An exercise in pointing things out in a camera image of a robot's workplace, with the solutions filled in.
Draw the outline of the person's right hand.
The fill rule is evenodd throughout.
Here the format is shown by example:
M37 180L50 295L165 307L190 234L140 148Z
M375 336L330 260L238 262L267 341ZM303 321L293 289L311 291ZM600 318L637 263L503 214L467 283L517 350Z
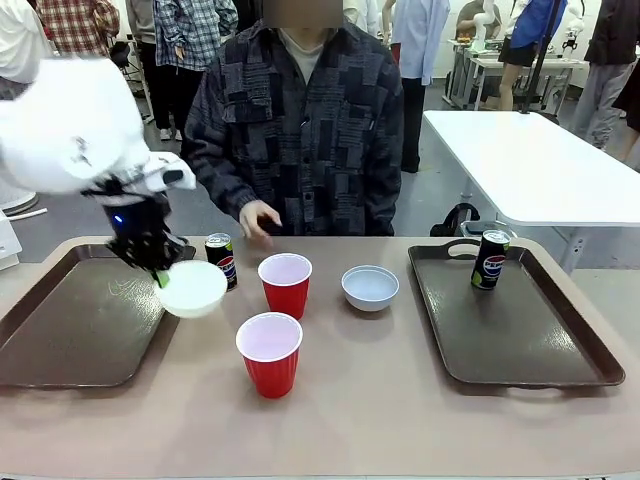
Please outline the person's right hand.
M268 221L281 227L279 213L261 200L246 203L239 213L239 223L250 239L268 239L270 234L262 227L261 221Z

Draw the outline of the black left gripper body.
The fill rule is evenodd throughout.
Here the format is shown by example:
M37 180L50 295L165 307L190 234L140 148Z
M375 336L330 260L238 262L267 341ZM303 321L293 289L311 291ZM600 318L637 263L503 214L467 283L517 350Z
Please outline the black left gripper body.
M82 191L103 208L113 238L106 244L113 253L172 253L173 242L165 219L171 212L164 193L140 193L132 182L114 176Z

